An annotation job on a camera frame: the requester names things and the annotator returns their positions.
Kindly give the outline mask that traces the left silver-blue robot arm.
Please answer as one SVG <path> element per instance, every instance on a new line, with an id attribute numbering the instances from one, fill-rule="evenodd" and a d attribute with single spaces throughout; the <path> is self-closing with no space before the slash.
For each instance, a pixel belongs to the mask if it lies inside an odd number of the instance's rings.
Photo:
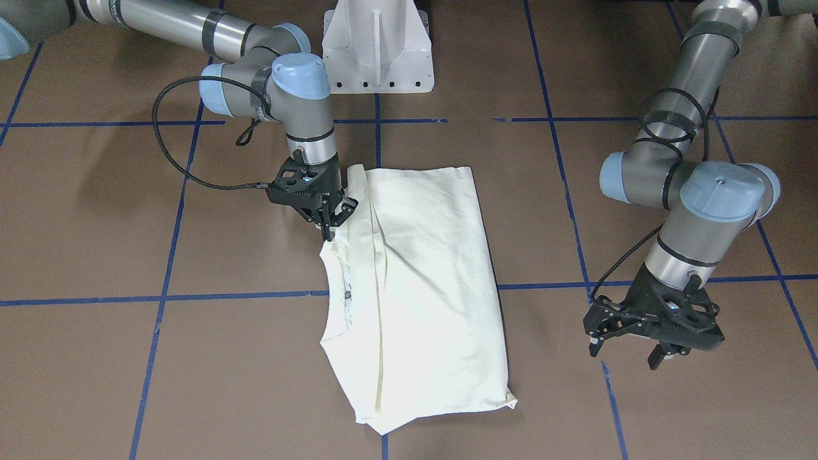
<path id="1" fill-rule="evenodd" d="M 642 239 L 651 249 L 622 301 L 591 291 L 582 325 L 592 357 L 613 338 L 646 337 L 656 341 L 647 359 L 654 370 L 725 340 L 706 283 L 736 236 L 771 212 L 781 186 L 763 165 L 711 160 L 708 120 L 728 64 L 763 11 L 759 1 L 699 3 L 678 64 L 640 108 L 636 139 L 601 166 L 604 195 L 663 208 L 667 218 Z"/>

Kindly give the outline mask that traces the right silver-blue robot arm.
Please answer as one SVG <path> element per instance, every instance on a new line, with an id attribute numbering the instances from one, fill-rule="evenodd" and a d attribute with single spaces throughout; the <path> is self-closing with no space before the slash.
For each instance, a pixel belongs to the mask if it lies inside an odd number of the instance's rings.
<path id="1" fill-rule="evenodd" d="M 340 178 L 330 87 L 323 61 L 307 35 L 290 23 L 272 28 L 192 1 L 3 1 L 2 59 L 29 52 L 73 24 L 114 24 L 137 30 L 214 58 L 201 75 L 167 85 L 156 98 L 151 121 L 160 149 L 170 159 L 158 127 L 158 108 L 173 89 L 199 85 L 203 105 L 251 125 L 236 141 L 245 145 L 264 122 L 284 127 L 288 159 L 263 189 L 268 200 L 294 208 L 330 241 L 357 207 Z"/>

